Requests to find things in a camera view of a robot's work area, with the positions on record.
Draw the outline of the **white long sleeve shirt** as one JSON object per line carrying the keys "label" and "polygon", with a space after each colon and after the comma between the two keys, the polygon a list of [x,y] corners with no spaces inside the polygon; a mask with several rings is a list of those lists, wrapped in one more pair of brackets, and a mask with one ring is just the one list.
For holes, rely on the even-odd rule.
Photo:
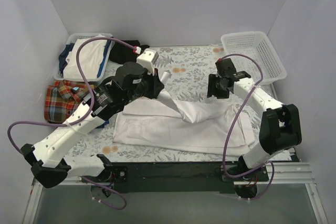
{"label": "white long sleeve shirt", "polygon": [[157,100],[140,98],[126,105],[117,115],[113,140],[129,145],[154,146],[179,151],[226,154],[239,157],[255,142],[248,114],[237,113],[234,104],[224,100],[200,103],[173,100],[163,90]]}

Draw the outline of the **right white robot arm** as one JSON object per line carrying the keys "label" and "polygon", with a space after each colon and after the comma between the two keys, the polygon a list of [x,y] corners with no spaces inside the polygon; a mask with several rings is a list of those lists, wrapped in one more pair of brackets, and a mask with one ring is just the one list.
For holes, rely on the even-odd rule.
{"label": "right white robot arm", "polygon": [[299,110],[271,97],[247,72],[237,71],[231,55],[218,59],[215,65],[217,73],[208,76],[207,96],[226,99],[235,94],[261,118],[258,144],[240,156],[235,167],[224,169],[227,177],[248,181],[272,157],[301,144]]}

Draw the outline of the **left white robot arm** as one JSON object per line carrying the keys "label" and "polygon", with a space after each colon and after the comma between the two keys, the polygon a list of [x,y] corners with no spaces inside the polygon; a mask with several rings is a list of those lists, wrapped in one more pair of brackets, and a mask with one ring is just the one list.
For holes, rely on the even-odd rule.
{"label": "left white robot arm", "polygon": [[156,68],[149,70],[135,62],[120,66],[114,76],[105,78],[93,94],[84,98],[63,126],[40,142],[21,148],[34,178],[45,188],[55,187],[68,177],[108,181],[113,165],[103,154],[71,157],[67,156],[68,151],[129,103],[141,97],[156,99],[163,88]]}

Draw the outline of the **floral patterned table mat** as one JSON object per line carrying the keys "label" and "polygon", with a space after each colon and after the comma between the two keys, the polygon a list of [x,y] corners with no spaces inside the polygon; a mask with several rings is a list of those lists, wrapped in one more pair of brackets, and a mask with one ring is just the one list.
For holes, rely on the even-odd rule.
{"label": "floral patterned table mat", "polygon": [[[215,62],[224,56],[222,46],[156,47],[156,67],[170,74],[165,87],[172,98],[212,103],[207,98],[208,75],[216,72]],[[89,157],[104,154],[112,162],[188,162],[221,161],[221,155],[177,151],[152,146],[127,145],[113,138],[116,117],[102,129],[93,130],[79,141],[68,155]]]}

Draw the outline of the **right white plastic basket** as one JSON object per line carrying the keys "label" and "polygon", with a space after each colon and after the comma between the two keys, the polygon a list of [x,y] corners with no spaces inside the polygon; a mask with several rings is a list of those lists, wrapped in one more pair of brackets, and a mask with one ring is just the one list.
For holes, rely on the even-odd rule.
{"label": "right white plastic basket", "polygon": [[254,81],[269,85],[287,77],[287,72],[267,35],[262,31],[230,33],[221,36],[225,55],[232,56],[237,71],[245,71]]}

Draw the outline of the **black folded garment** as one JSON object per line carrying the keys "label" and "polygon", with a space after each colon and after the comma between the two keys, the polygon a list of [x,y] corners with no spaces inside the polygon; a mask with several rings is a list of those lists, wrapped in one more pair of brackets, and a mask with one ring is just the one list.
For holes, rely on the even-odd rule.
{"label": "black folded garment", "polygon": [[[149,45],[141,44],[138,40],[124,40],[124,42],[132,46],[138,46],[142,50],[150,47]],[[125,45],[116,42],[110,50],[109,60],[114,63],[123,65],[126,62],[136,62],[137,55],[133,52],[131,48],[128,48]]]}

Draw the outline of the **folded white shirt in basket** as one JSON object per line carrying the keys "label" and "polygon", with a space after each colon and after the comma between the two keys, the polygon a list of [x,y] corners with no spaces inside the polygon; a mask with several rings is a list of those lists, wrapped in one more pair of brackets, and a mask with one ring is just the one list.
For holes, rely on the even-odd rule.
{"label": "folded white shirt in basket", "polygon": [[[76,55],[79,47],[88,39],[77,39],[73,48],[65,58],[66,65],[63,69],[63,78],[66,80],[78,79],[82,81],[79,72]],[[95,40],[86,44],[80,51],[79,62],[87,80],[97,79],[101,75],[102,67],[106,59],[106,50],[110,47],[111,41]]]}

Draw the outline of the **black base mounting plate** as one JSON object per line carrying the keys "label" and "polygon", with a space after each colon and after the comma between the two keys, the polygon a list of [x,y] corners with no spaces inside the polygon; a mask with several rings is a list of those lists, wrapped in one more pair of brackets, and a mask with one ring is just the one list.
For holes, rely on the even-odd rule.
{"label": "black base mounting plate", "polygon": [[244,178],[227,178],[221,162],[113,163],[111,171],[88,178],[96,183],[112,183],[120,193],[214,191],[233,194],[234,182],[255,187],[257,182],[269,180],[265,168]]}

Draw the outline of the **red plaid shirt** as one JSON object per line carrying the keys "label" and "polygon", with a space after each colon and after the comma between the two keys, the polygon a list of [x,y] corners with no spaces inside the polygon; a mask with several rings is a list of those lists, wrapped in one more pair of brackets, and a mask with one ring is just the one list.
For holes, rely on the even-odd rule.
{"label": "red plaid shirt", "polygon": [[49,123],[63,123],[75,112],[88,94],[89,90],[83,82],[55,81],[46,91],[45,120]]}

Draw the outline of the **navy garment in basket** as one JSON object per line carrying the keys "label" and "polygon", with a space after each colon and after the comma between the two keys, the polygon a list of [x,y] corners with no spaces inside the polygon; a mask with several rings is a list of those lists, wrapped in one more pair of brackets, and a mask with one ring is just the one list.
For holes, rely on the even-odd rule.
{"label": "navy garment in basket", "polygon": [[70,43],[70,44],[65,45],[64,50],[58,56],[58,61],[59,61],[58,66],[59,66],[59,71],[60,71],[61,75],[63,75],[63,71],[68,64],[66,59],[67,59],[69,53],[72,51],[73,47],[74,47],[74,43]]}

